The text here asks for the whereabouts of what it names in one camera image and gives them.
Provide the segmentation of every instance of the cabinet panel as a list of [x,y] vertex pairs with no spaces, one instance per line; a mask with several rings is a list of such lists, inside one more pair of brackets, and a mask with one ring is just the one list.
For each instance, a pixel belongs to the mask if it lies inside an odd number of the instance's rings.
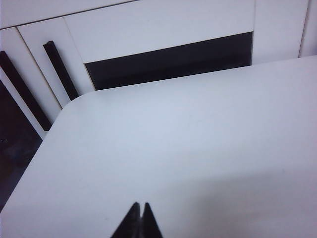
[[127,0],[1,0],[1,28],[125,1]]
[[[7,53],[32,95],[53,123],[61,107],[16,28],[1,30],[1,50]],[[43,138],[45,132],[3,71],[1,71],[1,80]]]
[[252,64],[298,57],[308,0],[257,0]]
[[310,0],[300,57],[314,55],[317,55],[317,0]]
[[65,17],[84,63],[250,32],[254,0],[134,1]]
[[62,107],[70,99],[43,47],[48,41],[54,41],[79,95],[95,90],[63,18],[32,23],[18,29]]

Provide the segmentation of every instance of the black object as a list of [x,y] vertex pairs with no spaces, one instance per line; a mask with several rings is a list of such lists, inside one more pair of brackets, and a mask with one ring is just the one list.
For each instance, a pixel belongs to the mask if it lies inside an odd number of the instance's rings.
[[0,52],[0,65],[2,69],[4,70],[5,74],[8,76],[9,80],[13,84],[13,86],[16,88],[18,93],[23,98],[26,105],[29,107],[30,111],[33,113],[35,118],[38,120],[41,127],[47,131],[52,126],[49,119],[44,114],[43,110],[33,97],[32,93],[28,89],[28,87],[25,85],[23,79],[21,78],[20,74],[12,64],[11,60],[9,59],[8,55],[5,53],[5,51]]
[[71,81],[71,78],[66,70],[66,67],[56,49],[56,46],[53,41],[48,41],[45,45],[43,45],[46,54],[50,58],[50,61],[61,81],[63,84],[66,93],[68,94],[70,100],[74,100],[78,97],[78,93],[76,91],[76,88]]
[[140,205],[135,202],[111,238],[138,238],[140,224]]
[[144,238],[163,238],[148,202],[145,204],[142,216],[142,234]]
[[140,205],[135,202],[111,238],[163,238],[149,203],[145,204],[142,218]]
[[0,81],[0,211],[42,139]]
[[97,90],[251,65],[252,32],[86,63]]

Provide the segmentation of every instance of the white tabletop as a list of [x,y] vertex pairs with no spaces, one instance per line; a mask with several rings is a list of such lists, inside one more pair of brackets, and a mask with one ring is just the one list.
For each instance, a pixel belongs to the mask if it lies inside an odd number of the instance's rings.
[[4,238],[108,238],[149,202],[165,238],[317,234],[317,57],[86,94],[1,213]]

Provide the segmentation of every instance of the drawer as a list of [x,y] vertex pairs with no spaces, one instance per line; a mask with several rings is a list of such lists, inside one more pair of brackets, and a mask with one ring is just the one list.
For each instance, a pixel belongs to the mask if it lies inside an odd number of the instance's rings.
[[65,20],[84,63],[253,31],[254,0],[134,1]]

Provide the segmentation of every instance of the white surface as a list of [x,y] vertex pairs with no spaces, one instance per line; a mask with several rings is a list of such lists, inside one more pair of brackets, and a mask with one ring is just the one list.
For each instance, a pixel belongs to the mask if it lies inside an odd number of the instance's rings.
[[1,28],[125,1],[126,0],[1,0]]
[[63,18],[32,23],[18,29],[63,107],[70,99],[44,50],[43,44],[48,41],[54,41],[78,94],[95,90]]
[[298,57],[308,0],[257,0],[252,64]]
[[[1,50],[5,51],[11,59],[32,95],[39,103],[48,119],[53,123],[61,111],[61,107],[16,28],[1,30]],[[37,133],[43,138],[44,131],[42,127],[39,125],[3,71],[1,71],[1,80]]]
[[165,238],[317,234],[317,57],[86,94],[1,213],[3,237],[110,237],[148,201]]
[[83,62],[253,30],[254,0],[145,0],[65,17]]
[[317,55],[317,0],[310,0],[300,56],[314,55]]

